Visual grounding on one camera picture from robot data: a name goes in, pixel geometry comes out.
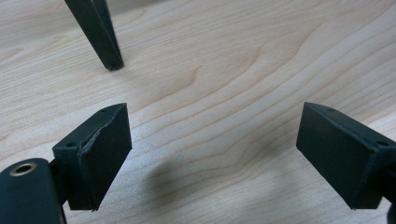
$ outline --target black plastic part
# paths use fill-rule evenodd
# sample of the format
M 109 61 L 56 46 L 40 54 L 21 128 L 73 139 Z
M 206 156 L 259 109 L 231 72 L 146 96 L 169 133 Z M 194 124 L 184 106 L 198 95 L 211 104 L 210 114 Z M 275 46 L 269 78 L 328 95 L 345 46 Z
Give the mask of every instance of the black plastic part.
M 53 147 L 72 210 L 97 210 L 132 148 L 126 104 L 104 108 Z
M 66 223 L 46 160 L 17 162 L 0 183 L 0 223 Z
M 65 0 L 106 69 L 123 67 L 106 0 Z
M 350 208 L 378 207 L 395 142 L 337 110 L 305 103 L 297 148 Z

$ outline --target wooden table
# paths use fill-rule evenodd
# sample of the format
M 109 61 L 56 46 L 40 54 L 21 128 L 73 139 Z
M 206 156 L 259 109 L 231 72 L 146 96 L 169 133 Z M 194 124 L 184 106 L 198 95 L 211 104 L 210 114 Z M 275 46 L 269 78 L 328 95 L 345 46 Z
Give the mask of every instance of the wooden table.
M 0 2 L 0 169 L 96 110 L 134 149 L 97 212 L 69 223 L 386 223 L 351 211 L 296 149 L 303 102 L 396 139 L 394 1 L 112 0 L 107 72 L 60 0 Z

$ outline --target black device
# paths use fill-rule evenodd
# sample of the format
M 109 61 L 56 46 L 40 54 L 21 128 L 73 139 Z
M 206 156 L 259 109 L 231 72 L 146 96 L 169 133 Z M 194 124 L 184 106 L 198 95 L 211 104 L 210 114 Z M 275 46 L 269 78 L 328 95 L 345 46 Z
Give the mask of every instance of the black device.
M 101 109 L 53 147 L 55 159 L 17 162 L 0 173 L 0 223 L 66 223 L 97 210 L 132 149 L 126 104 Z
M 305 103 L 296 146 L 351 209 L 376 209 L 383 196 L 396 202 L 396 143 L 386 136 L 333 108 Z

